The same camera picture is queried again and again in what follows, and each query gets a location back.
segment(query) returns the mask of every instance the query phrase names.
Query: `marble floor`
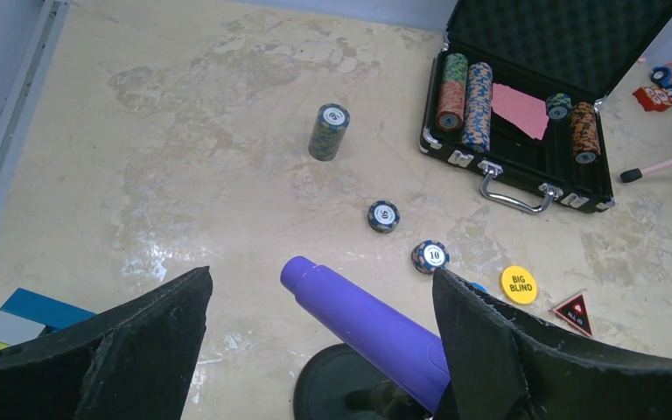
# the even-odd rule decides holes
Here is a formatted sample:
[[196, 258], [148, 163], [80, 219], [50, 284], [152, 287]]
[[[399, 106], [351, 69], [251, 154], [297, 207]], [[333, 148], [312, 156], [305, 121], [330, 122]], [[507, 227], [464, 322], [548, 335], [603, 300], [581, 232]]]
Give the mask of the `marble floor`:
[[[100, 312], [209, 265], [214, 293], [184, 419], [291, 418], [295, 378], [336, 338], [278, 282], [326, 264], [436, 331], [425, 239], [525, 309], [586, 289], [596, 339], [672, 357], [672, 171], [614, 183], [618, 205], [529, 216], [417, 148], [435, 33], [218, 0], [72, 3], [0, 222], [0, 304], [25, 287]], [[672, 157], [672, 111], [646, 114], [638, 64], [602, 111], [612, 174]], [[339, 155], [307, 139], [320, 105], [352, 116]], [[500, 191], [509, 191], [499, 186]], [[402, 222], [378, 235], [374, 200]], [[257, 404], [250, 403], [255, 394]]]

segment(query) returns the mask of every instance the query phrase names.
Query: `black briefcase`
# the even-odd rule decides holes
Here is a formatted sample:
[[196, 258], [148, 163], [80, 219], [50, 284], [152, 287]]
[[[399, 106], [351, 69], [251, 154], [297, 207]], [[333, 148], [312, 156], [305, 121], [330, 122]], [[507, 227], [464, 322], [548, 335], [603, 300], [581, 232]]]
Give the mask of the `black briefcase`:
[[[555, 201], [583, 213], [614, 206], [599, 105], [672, 16], [672, 0], [459, 0], [444, 48], [434, 59], [419, 150], [483, 176], [480, 193], [492, 201], [539, 214]], [[486, 62], [493, 82], [542, 101], [567, 94], [596, 109], [600, 155], [579, 164], [569, 124], [548, 120], [535, 139], [492, 113], [490, 147], [476, 151], [459, 131], [436, 122], [446, 57], [462, 53]], [[542, 197], [539, 206], [489, 191], [492, 181]]]

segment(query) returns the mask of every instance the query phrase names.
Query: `metal handle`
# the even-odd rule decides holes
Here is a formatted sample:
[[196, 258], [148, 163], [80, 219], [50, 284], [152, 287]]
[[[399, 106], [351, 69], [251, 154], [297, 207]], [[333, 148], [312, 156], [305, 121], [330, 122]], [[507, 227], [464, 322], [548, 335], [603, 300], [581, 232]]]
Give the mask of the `metal handle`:
[[497, 176], [501, 175], [503, 170], [501, 169], [500, 166], [490, 164], [485, 161], [481, 162], [479, 166], [480, 168], [483, 169], [483, 172], [486, 174], [486, 176], [483, 178], [483, 182], [480, 184], [480, 193], [483, 194], [483, 197], [491, 201], [501, 203], [504, 206], [509, 206], [517, 210], [521, 210], [524, 213], [540, 214], [544, 212], [545, 210], [547, 210], [547, 207], [550, 206], [550, 203], [552, 203], [552, 201], [556, 199], [560, 194], [559, 190], [556, 187], [548, 183], [544, 183], [540, 185], [540, 190], [545, 194], [545, 197], [539, 206], [532, 207], [527, 203], [519, 201], [518, 199], [514, 199], [506, 195], [488, 191], [488, 186], [491, 184], [491, 181]]

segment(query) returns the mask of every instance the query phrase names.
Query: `purple tube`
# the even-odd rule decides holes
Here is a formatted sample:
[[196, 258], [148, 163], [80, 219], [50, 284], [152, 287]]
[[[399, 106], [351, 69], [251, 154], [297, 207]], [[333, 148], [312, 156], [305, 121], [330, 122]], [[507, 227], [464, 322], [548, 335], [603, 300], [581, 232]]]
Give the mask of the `purple tube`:
[[442, 340], [324, 265], [289, 260], [282, 285], [300, 306], [431, 413], [450, 381]]

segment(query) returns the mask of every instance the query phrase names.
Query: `red triangle all in marker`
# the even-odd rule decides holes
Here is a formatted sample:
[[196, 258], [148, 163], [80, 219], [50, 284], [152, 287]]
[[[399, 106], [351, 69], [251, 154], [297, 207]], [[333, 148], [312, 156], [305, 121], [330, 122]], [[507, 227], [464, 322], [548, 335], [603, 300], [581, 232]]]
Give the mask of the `red triangle all in marker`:
[[563, 302], [552, 308], [551, 311], [579, 333], [582, 333], [586, 337], [593, 338], [591, 321], [589, 320], [589, 311], [586, 307], [584, 292], [582, 290], [565, 299]]

